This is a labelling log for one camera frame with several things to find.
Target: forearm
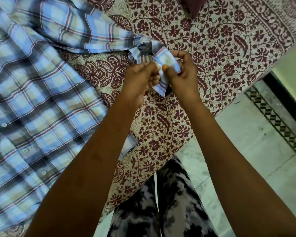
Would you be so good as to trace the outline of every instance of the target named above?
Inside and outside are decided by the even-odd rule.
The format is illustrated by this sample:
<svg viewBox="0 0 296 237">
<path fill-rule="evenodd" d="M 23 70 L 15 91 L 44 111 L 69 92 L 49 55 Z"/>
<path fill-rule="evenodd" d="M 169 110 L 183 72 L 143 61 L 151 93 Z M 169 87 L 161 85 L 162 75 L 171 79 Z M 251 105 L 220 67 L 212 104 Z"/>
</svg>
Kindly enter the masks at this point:
<svg viewBox="0 0 296 237">
<path fill-rule="evenodd" d="M 136 111 L 121 93 L 43 199 L 26 236 L 92 236 Z"/>
<path fill-rule="evenodd" d="M 237 236 L 296 236 L 296 218 L 197 100 L 185 108 Z"/>
</svg>

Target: black baseboard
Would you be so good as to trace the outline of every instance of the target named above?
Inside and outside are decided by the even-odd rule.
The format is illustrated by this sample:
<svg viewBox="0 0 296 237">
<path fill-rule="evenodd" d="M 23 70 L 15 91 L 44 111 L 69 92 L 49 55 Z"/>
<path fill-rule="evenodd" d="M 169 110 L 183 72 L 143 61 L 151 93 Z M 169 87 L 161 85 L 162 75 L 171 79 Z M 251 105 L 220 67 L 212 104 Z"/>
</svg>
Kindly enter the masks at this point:
<svg viewBox="0 0 296 237">
<path fill-rule="evenodd" d="M 267 74 L 263 80 L 296 121 L 296 101 L 286 88 L 271 73 Z"/>
</svg>

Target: decorative border print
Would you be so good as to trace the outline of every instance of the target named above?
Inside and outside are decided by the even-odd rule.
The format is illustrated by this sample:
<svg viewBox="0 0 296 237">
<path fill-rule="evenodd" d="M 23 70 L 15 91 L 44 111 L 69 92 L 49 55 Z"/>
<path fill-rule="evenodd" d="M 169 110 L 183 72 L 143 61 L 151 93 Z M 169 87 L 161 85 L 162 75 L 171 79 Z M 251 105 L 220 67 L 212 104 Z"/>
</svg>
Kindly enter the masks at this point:
<svg viewBox="0 0 296 237">
<path fill-rule="evenodd" d="M 272 107 L 266 102 L 266 100 L 261 96 L 258 90 L 255 87 L 250 87 L 248 90 L 245 91 L 245 94 L 296 152 L 296 136 L 279 117 L 279 115 L 272 109 Z"/>
</svg>

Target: patterned bedsheet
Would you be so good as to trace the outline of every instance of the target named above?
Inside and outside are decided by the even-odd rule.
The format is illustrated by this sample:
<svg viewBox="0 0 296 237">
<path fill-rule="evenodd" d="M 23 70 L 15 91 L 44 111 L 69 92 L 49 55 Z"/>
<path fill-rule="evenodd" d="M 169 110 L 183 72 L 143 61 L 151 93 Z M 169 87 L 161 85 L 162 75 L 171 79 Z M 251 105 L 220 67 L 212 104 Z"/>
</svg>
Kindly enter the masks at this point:
<svg viewBox="0 0 296 237">
<path fill-rule="evenodd" d="M 200 95 L 213 115 L 267 74 L 296 42 L 296 0 L 209 0 L 194 20 L 178 0 L 89 1 L 124 29 L 190 52 Z M 112 105 L 131 64 L 126 53 L 61 55 Z M 103 217 L 193 136 L 175 96 L 164 99 L 154 91 L 146 94 L 131 131 L 139 144 L 117 163 Z M 27 227 L 21 223 L 0 236 L 21 236 Z"/>
</svg>

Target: person's right arm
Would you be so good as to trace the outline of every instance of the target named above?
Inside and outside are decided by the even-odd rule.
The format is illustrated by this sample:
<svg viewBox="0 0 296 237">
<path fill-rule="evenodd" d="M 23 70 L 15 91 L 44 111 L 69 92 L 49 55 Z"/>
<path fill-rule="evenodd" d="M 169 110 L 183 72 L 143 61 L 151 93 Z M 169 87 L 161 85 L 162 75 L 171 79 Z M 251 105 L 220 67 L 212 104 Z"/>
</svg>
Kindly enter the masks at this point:
<svg viewBox="0 0 296 237">
<path fill-rule="evenodd" d="M 172 51 L 182 75 L 162 67 L 186 111 L 203 152 L 219 201 L 236 236 L 296 236 L 296 218 L 242 156 L 203 104 L 197 68 L 185 51 Z"/>
</svg>

